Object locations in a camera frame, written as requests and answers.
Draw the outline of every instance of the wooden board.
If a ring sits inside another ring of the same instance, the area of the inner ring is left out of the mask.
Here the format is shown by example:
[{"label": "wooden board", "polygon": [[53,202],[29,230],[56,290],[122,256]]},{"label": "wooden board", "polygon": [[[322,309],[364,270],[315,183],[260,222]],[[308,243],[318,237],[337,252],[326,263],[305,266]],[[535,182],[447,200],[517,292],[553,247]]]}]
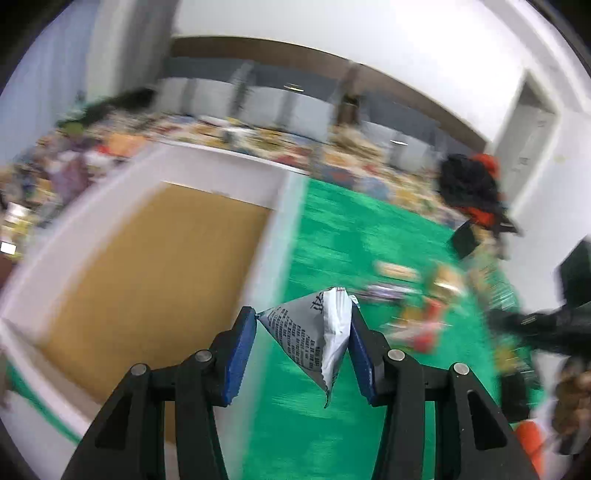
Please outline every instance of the wooden board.
[{"label": "wooden board", "polygon": [[181,362],[233,322],[270,210],[169,185],[97,254],[41,343],[96,401],[126,371]]}]

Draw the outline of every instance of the blue gripper pad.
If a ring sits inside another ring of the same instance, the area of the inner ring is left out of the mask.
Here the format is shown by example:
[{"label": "blue gripper pad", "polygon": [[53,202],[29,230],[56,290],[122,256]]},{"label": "blue gripper pad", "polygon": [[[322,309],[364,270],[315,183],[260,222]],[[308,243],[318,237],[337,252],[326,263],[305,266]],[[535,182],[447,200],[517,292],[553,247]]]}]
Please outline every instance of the blue gripper pad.
[{"label": "blue gripper pad", "polygon": [[229,332],[233,336],[233,348],[226,360],[225,380],[222,391],[223,407],[228,406],[238,395],[248,356],[256,334],[256,313],[250,307],[242,307],[234,327]]},{"label": "blue gripper pad", "polygon": [[376,397],[373,364],[369,358],[362,337],[368,333],[367,325],[356,305],[351,311],[351,333],[349,335],[349,355],[357,377],[359,391],[372,404]]}]

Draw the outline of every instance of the white plastic bag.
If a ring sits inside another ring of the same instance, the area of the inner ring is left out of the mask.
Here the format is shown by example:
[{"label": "white plastic bag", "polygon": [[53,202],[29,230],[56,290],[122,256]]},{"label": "white plastic bag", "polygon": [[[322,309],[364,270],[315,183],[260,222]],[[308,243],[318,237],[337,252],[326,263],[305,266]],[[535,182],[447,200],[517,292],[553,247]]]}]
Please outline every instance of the white plastic bag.
[{"label": "white plastic bag", "polygon": [[288,301],[259,314],[284,352],[330,401],[351,329],[351,299],[341,287]]}]

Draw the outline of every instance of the brown panel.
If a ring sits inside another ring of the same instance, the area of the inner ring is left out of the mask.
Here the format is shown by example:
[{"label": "brown panel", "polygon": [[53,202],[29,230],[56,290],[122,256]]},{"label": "brown panel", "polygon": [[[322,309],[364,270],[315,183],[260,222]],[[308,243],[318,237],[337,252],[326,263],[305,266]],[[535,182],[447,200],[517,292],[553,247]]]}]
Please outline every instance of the brown panel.
[{"label": "brown panel", "polygon": [[349,70],[349,60],[292,43],[246,37],[179,37],[171,57],[221,57],[254,60],[266,65],[314,72],[340,80]]},{"label": "brown panel", "polygon": [[353,81],[352,93],[360,95],[366,90],[386,93],[397,102],[437,120],[442,130],[472,150],[482,152],[486,146],[486,141],[479,134],[437,102],[385,73],[360,65]]},{"label": "brown panel", "polygon": [[127,370],[174,365],[234,320],[269,210],[170,185],[112,238],[41,344],[98,402]]}]

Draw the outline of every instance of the green carpet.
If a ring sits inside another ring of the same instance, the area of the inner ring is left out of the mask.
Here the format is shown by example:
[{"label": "green carpet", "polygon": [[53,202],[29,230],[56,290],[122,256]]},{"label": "green carpet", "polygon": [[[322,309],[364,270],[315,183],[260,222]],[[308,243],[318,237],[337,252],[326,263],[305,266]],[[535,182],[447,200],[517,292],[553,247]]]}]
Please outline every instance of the green carpet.
[{"label": "green carpet", "polygon": [[[331,286],[360,288],[373,281],[375,260],[428,274],[435,260],[457,263],[448,246],[452,230],[414,213],[349,190],[310,180],[284,301]],[[387,322],[394,308],[364,306],[372,328]],[[447,369],[465,362],[498,401],[488,334],[476,300],[468,296],[450,312],[451,324],[431,355],[413,356]],[[372,408],[359,393],[349,355],[324,409],[324,393],[273,342],[267,373],[243,465],[244,480],[371,478],[385,407]],[[427,404],[424,479],[433,478],[434,410]]]}]

